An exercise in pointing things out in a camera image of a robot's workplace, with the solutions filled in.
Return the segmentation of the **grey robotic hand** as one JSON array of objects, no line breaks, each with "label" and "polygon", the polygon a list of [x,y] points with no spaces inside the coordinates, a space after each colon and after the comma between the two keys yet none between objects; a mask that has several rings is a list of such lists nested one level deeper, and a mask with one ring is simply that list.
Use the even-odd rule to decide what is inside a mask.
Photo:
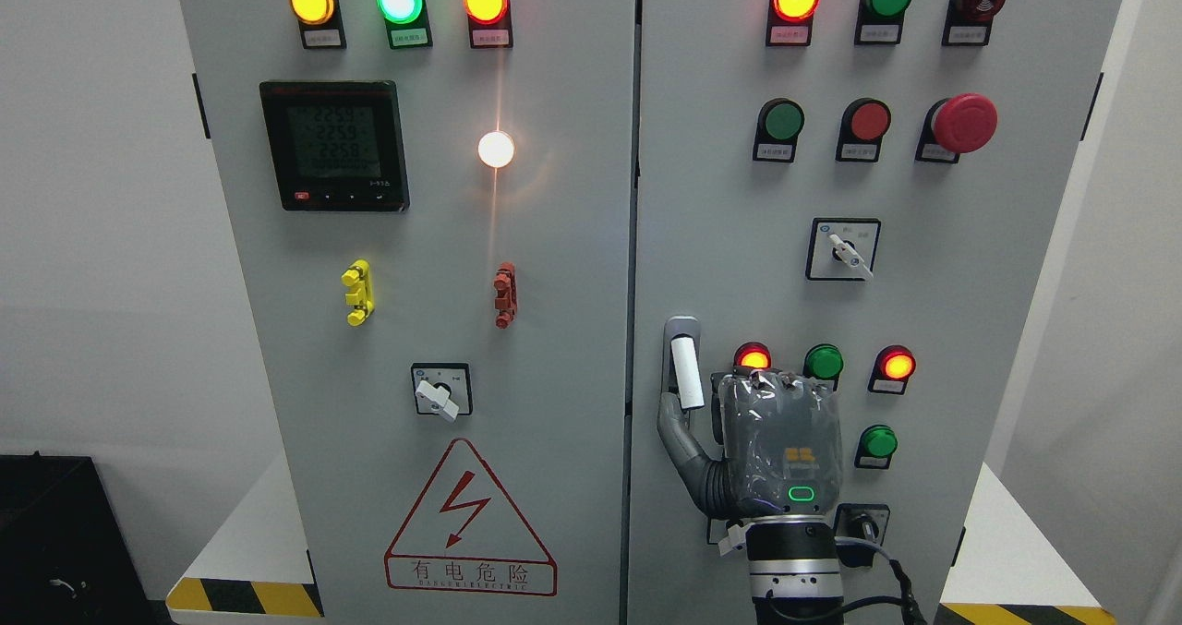
[{"label": "grey robotic hand", "polygon": [[715,520],[832,512],[843,486],[838,398],[824,380],[738,367],[717,380],[723,457],[710,458],[677,393],[657,414],[665,453],[693,504]]}]

